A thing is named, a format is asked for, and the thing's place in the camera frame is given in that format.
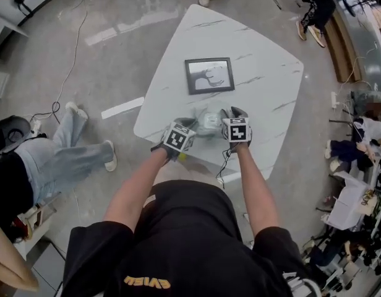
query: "picture frame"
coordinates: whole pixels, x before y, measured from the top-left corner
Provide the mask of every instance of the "picture frame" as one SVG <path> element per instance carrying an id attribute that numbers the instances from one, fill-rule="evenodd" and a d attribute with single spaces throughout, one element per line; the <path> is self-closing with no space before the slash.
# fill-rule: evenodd
<path id="1" fill-rule="evenodd" d="M 185 60 L 190 95 L 234 90 L 230 58 L 199 58 Z"/>

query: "gray concrete floor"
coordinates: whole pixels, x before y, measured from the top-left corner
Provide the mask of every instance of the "gray concrete floor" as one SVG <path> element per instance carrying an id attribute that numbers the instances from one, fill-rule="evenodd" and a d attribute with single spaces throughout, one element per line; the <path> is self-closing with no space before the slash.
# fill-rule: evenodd
<path id="1" fill-rule="evenodd" d="M 2 54 L 12 77 L 0 100 L 0 119 L 49 112 L 71 68 L 77 31 L 87 10 L 58 116 L 69 100 L 83 106 L 90 117 L 83 143 L 112 140 L 119 165 L 114 173 L 93 173 L 79 184 L 75 190 L 79 212 L 72 191 L 56 202 L 58 214 L 48 235 L 64 252 L 71 229 L 100 221 L 116 189 L 150 153 L 150 144 L 133 133 L 138 110 L 105 120 L 101 112 L 146 94 L 176 27 L 197 0 L 85 0 L 77 6 L 80 2 L 51 1 L 24 25 L 30 38 L 14 35 Z M 295 21 L 304 9 L 288 4 L 281 11 L 272 0 L 213 0 L 210 7 L 265 35 L 304 63 L 293 118 L 268 180 L 283 226 L 302 245 L 323 228 L 314 208 L 332 190 L 323 157 L 325 143 L 346 132 L 344 126 L 328 123 L 332 117 L 345 118 L 331 109 L 330 92 L 339 85 L 330 54 L 311 35 L 307 41 L 299 39 Z M 133 25 L 145 16 L 150 24 L 120 31 L 120 24 Z M 343 94 L 348 89 L 344 86 Z M 48 134 L 56 127 L 54 118 L 43 120 L 42 130 Z M 245 210 L 239 182 L 230 194 L 244 240 L 250 241 L 241 215 Z"/>

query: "white marker cube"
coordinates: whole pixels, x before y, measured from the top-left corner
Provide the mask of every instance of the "white marker cube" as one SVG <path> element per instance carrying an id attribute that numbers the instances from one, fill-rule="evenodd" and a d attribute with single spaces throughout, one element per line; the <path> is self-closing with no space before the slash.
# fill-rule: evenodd
<path id="1" fill-rule="evenodd" d="M 229 142 L 248 142 L 251 140 L 249 118 L 222 119 L 222 134 Z"/>
<path id="2" fill-rule="evenodd" d="M 166 131 L 163 144 L 173 150 L 183 152 L 189 150 L 196 137 L 196 132 L 184 127 L 178 123 L 172 122 L 170 128 Z"/>

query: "brown shoe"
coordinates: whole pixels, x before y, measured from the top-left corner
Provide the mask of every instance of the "brown shoe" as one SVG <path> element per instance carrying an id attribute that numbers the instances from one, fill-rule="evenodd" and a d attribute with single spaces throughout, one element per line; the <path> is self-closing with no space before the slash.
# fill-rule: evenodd
<path id="1" fill-rule="evenodd" d="M 314 37 L 314 39 L 316 40 L 316 42 L 321 47 L 325 47 L 325 44 L 324 44 L 324 42 L 322 40 L 322 34 L 321 34 L 320 30 L 317 29 L 314 25 L 312 25 L 311 27 L 309 27 L 309 31 L 312 34 L 312 36 Z"/>
<path id="2" fill-rule="evenodd" d="M 307 36 L 306 36 L 306 33 L 304 33 L 304 29 L 303 29 L 303 25 L 300 23 L 300 21 L 296 21 L 296 28 L 298 29 L 298 35 L 299 37 L 306 41 L 307 40 Z"/>

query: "marble tabletop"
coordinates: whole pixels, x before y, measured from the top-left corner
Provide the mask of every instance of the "marble tabletop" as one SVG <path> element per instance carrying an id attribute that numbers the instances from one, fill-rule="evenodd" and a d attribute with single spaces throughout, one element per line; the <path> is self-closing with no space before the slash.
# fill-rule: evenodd
<path id="1" fill-rule="evenodd" d="M 230 58 L 235 90 L 189 95 L 184 61 L 197 58 Z M 250 150 L 267 179 L 288 130 L 302 73 L 303 63 L 268 38 L 229 17 L 191 5 L 155 72 L 134 133 L 158 142 L 178 117 L 193 117 L 210 107 L 236 106 L 249 115 Z M 222 137 L 198 137 L 186 153 L 221 166 L 227 148 Z M 227 168 L 240 170 L 236 154 Z"/>

